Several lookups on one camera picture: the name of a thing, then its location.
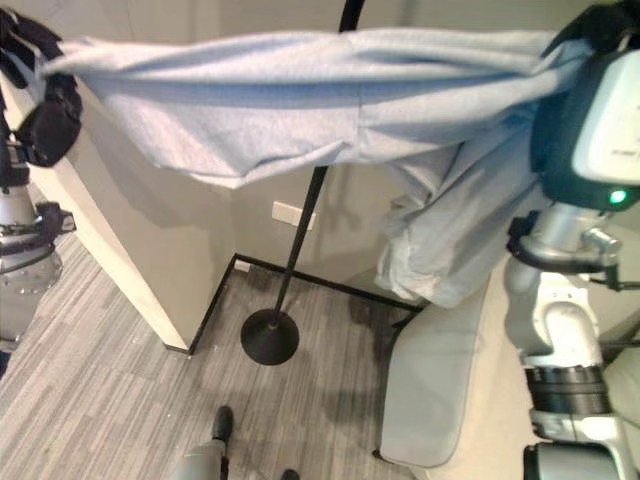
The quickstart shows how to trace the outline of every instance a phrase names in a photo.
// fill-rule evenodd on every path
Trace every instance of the striped carpet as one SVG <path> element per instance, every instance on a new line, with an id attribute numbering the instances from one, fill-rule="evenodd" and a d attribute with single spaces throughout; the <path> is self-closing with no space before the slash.
<path id="1" fill-rule="evenodd" d="M 0 384 L 0 479 L 167 479 L 236 415 L 231 480 L 410 479 L 375 460 L 389 323 L 405 312 L 293 280 L 285 305 L 301 345 L 254 364 L 239 332 L 272 306 L 278 276 L 232 273 L 193 357 L 164 348 L 74 236 L 63 279 L 41 302 Z"/>

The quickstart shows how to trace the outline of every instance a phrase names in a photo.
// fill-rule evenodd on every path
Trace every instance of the electrical outlet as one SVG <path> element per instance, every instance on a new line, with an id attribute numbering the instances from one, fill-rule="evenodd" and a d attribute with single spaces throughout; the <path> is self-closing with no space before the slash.
<path id="1" fill-rule="evenodd" d="M 233 268 L 235 270 L 240 270 L 241 272 L 248 272 L 251 270 L 251 264 L 249 262 L 243 262 L 242 260 L 238 260 L 236 258 L 235 262 L 233 262 Z"/>
<path id="2" fill-rule="evenodd" d="M 300 217 L 302 216 L 302 209 L 298 207 L 294 207 L 292 205 L 287 205 L 286 203 L 281 202 L 273 202 L 273 208 L 271 209 L 271 218 L 274 220 L 278 220 L 279 222 L 288 223 L 289 225 L 293 225 L 297 227 L 300 224 Z M 316 214 L 311 214 L 311 220 L 309 221 L 309 226 L 307 227 L 307 231 L 313 229 L 313 224 L 316 220 Z"/>

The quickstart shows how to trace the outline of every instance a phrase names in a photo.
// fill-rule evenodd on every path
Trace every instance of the black pole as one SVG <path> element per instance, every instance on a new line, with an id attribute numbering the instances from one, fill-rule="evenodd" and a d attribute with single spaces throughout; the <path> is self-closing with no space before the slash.
<path id="1" fill-rule="evenodd" d="M 293 270 L 296 267 L 298 261 L 298 255 L 300 255 L 300 249 L 304 242 L 304 237 L 307 234 L 307 227 L 311 221 L 311 214 L 313 209 L 316 208 L 316 202 L 320 196 L 320 190 L 324 183 L 324 177 L 327 174 L 329 167 L 316 167 L 313 169 L 313 175 L 309 182 L 309 188 L 307 189 L 307 196 L 304 199 L 304 206 L 302 207 L 302 214 L 300 215 L 300 223 L 296 230 L 296 236 L 293 239 L 293 245 L 291 246 L 291 253 L 289 254 L 289 261 L 287 262 L 287 269 L 284 272 L 284 278 L 282 279 L 282 285 L 280 286 L 280 293 L 278 294 L 278 301 L 276 302 L 275 315 L 272 322 L 277 322 L 278 314 L 282 308 L 282 302 L 287 294 L 289 288 L 289 282 L 293 275 Z"/>
<path id="2" fill-rule="evenodd" d="M 342 10 L 342 18 L 340 19 L 340 27 L 338 28 L 339 33 L 353 31 L 358 27 L 358 21 L 360 20 L 360 14 L 362 13 L 363 6 L 364 0 L 347 0 L 344 5 L 344 9 Z M 313 169 L 313 175 L 311 176 L 311 181 L 307 188 L 307 196 L 304 199 L 304 207 L 302 208 L 302 214 L 300 215 L 300 223 L 296 230 L 296 236 L 293 239 L 291 253 L 289 254 L 289 261 L 287 262 L 287 269 L 285 270 L 282 285 L 280 286 L 280 293 L 278 294 L 278 301 L 276 302 L 275 307 L 276 314 L 271 322 L 272 325 L 275 325 L 278 322 L 278 314 L 282 309 L 282 302 L 284 302 L 284 297 L 287 294 L 289 282 L 291 281 L 291 276 L 296 267 L 298 256 L 300 255 L 302 243 L 304 242 L 305 235 L 307 234 L 307 227 L 311 221 L 313 210 L 316 208 L 316 203 L 320 196 L 320 191 L 322 190 L 322 185 L 324 184 L 324 179 L 327 175 L 328 169 L 329 167 L 316 167 Z"/>
<path id="3" fill-rule="evenodd" d="M 355 30 L 365 0 L 346 0 L 340 19 L 339 32 Z M 316 207 L 322 184 L 329 167 L 316 167 L 309 182 L 307 195 L 300 215 L 300 223 L 291 246 L 291 253 L 280 285 L 278 300 L 273 310 L 259 310 L 249 316 L 242 326 L 240 340 L 244 351 L 254 361 L 262 365 L 279 365 L 293 356 L 300 337 L 293 319 L 282 312 L 282 303 L 287 295 L 289 283 L 300 255 L 300 249 L 307 234 L 311 215 Z"/>

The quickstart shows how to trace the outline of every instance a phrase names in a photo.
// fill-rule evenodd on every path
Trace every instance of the black shoe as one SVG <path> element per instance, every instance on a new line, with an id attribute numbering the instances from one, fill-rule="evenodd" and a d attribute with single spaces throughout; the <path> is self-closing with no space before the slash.
<path id="1" fill-rule="evenodd" d="M 300 480 L 300 475 L 295 470 L 285 470 L 280 480 Z"/>
<path id="2" fill-rule="evenodd" d="M 224 407 L 220 407 L 216 412 L 216 418 L 213 421 L 213 428 L 211 429 L 211 438 L 227 443 L 232 431 L 233 411 L 225 405 Z"/>

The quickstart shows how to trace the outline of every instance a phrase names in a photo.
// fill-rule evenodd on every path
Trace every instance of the round black base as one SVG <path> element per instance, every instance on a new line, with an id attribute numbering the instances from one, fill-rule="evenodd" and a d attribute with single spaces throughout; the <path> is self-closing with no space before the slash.
<path id="1" fill-rule="evenodd" d="M 278 315 L 274 326 L 275 310 L 259 310 L 244 322 L 240 341 L 251 360 L 262 365 L 280 365 L 289 360 L 300 343 L 298 327 L 284 312 Z"/>

